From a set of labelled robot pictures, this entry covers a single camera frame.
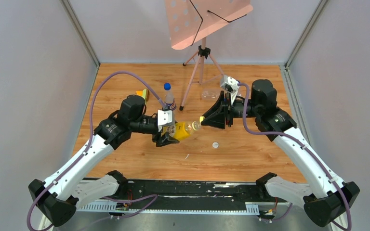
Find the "yellow juice bottle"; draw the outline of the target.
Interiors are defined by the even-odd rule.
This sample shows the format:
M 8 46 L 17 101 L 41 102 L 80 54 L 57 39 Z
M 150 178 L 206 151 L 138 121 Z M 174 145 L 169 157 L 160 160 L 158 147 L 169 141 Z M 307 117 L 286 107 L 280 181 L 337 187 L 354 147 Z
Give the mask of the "yellow juice bottle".
M 174 125 L 168 126 L 165 128 L 165 132 L 168 133 L 174 139 L 181 141 L 196 131 L 201 129 L 201 123 L 198 121 L 193 122 L 179 122 L 175 123 Z

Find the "Pepsi bottle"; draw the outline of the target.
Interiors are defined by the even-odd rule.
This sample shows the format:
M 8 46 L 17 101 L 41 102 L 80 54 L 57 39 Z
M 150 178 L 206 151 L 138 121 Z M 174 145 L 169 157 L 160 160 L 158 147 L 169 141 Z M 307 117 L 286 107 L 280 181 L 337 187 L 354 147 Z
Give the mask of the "Pepsi bottle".
M 165 104 L 172 110 L 175 111 L 176 109 L 176 102 L 175 102 L 175 97 L 173 95 L 172 89 L 170 90 L 165 90 L 165 98 L 164 102 Z

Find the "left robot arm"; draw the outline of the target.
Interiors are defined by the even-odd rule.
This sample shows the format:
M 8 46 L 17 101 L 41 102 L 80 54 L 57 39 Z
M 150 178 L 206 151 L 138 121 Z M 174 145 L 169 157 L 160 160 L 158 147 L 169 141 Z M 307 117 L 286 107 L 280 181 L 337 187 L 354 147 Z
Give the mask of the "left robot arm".
M 107 196 L 122 199 L 128 194 L 128 180 L 116 170 L 86 185 L 80 185 L 80 181 L 133 133 L 152 135 L 157 147 L 179 143 L 162 133 L 164 127 L 175 123 L 169 107 L 164 106 L 153 115 L 145 115 L 145 111 L 144 98 L 128 96 L 120 109 L 102 120 L 82 148 L 58 171 L 43 181 L 35 179 L 29 184 L 34 206 L 53 226 L 64 225 L 78 209 L 97 199 Z

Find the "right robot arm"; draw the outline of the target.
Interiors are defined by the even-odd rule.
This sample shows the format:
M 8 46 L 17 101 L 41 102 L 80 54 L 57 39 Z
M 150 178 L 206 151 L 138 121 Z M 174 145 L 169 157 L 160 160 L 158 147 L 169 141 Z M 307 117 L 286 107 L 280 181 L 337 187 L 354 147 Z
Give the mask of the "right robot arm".
M 246 123 L 254 118 L 257 131 L 275 143 L 296 165 L 307 181 L 306 185 L 287 181 L 275 173 L 267 173 L 256 181 L 256 194 L 262 201 L 271 197 L 301 207 L 318 226 L 337 225 L 337 218 L 346 214 L 352 228 L 350 208 L 360 189 L 355 182 L 338 176 L 310 146 L 294 119 L 277 105 L 277 90 L 272 82 L 259 79 L 246 86 L 246 96 L 238 94 L 242 82 L 224 76 L 221 92 L 215 104 L 203 115 L 202 125 L 224 129 L 241 118 Z

